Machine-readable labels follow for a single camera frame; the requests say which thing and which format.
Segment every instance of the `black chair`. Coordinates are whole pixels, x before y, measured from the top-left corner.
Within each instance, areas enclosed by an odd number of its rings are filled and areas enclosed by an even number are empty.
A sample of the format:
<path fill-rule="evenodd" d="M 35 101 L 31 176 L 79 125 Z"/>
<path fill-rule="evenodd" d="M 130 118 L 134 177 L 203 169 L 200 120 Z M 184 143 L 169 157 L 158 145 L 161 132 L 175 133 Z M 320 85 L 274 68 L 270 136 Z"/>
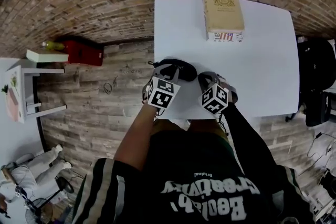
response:
<path fill-rule="evenodd" d="M 322 91 L 336 81 L 336 57 L 330 43 L 322 38 L 310 39 L 297 46 L 300 69 L 298 110 L 304 104 L 306 125 L 316 126 L 330 117 L 330 94 Z M 286 117 L 286 122 L 296 114 Z"/>

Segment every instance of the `white wall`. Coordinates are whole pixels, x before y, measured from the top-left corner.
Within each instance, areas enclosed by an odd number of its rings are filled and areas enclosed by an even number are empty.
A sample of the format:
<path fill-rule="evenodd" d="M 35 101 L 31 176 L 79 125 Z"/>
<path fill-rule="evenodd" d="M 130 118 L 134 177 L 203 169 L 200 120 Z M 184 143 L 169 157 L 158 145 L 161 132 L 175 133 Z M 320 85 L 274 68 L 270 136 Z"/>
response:
<path fill-rule="evenodd" d="M 36 64 L 29 60 L 0 58 L 0 88 L 4 86 L 4 73 L 16 65 L 27 68 L 36 67 Z M 27 99 L 33 101 L 33 79 L 26 78 L 25 81 Z M 36 119 L 27 120 L 24 124 L 13 122 L 6 112 L 5 94 L 0 93 L 0 166 L 15 161 L 27 153 L 37 156 L 43 152 Z M 35 197 L 31 200 L 48 197 L 57 190 L 56 182 L 53 180 L 50 185 L 34 192 Z M 21 198 L 16 199 L 8 205 L 8 214 L 11 219 L 0 215 L 0 221 L 26 223 L 25 212 L 24 201 Z"/>

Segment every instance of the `forearm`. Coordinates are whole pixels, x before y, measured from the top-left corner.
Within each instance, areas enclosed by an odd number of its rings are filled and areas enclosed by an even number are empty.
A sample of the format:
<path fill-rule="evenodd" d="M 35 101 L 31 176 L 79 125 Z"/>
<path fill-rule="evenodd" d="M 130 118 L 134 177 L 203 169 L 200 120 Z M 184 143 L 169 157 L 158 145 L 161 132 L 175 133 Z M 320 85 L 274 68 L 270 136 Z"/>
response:
<path fill-rule="evenodd" d="M 142 170 L 157 109 L 144 104 L 115 153 L 114 159 Z"/>

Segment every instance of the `white table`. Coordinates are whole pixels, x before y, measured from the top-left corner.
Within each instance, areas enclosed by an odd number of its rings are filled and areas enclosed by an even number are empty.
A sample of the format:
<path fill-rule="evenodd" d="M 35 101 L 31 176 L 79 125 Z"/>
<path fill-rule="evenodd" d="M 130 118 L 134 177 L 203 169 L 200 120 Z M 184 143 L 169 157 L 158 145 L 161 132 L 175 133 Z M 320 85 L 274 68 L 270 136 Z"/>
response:
<path fill-rule="evenodd" d="M 31 118 L 37 118 L 40 116 L 44 116 L 47 114 L 51 114 L 54 112 L 58 112 L 67 108 L 66 105 L 59 106 L 57 108 L 48 109 L 44 111 L 40 111 L 37 113 L 29 113 L 30 108 L 36 108 L 42 105 L 42 103 L 30 104 L 27 105 L 26 102 L 26 94 L 25 94 L 25 76 L 39 76 L 40 73 L 64 73 L 64 69 L 46 69 L 46 68 L 22 68 L 21 66 L 17 66 L 9 69 L 6 72 L 5 84 L 8 85 L 9 88 L 13 88 L 13 93 L 18 101 L 18 110 L 19 116 L 18 121 L 20 123 L 25 123 L 25 120 Z M 16 76 L 16 87 L 11 85 L 12 77 Z"/>
<path fill-rule="evenodd" d="M 176 58 L 212 70 L 237 89 L 246 117 L 291 114 L 299 101 L 299 61 L 290 13 L 240 0 L 243 42 L 207 41 L 202 0 L 155 0 L 155 61 Z M 211 119 L 197 102 L 198 80 L 181 89 L 162 119 Z"/>

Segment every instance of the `yellow-green bottle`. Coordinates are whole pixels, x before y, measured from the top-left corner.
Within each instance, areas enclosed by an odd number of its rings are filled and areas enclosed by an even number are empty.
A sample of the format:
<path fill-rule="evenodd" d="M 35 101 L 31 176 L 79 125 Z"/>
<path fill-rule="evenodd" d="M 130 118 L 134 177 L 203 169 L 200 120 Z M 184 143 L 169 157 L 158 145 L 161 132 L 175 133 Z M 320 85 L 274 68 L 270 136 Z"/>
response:
<path fill-rule="evenodd" d="M 62 43 L 53 42 L 53 41 L 44 41 L 42 46 L 47 50 L 64 50 L 64 45 Z"/>

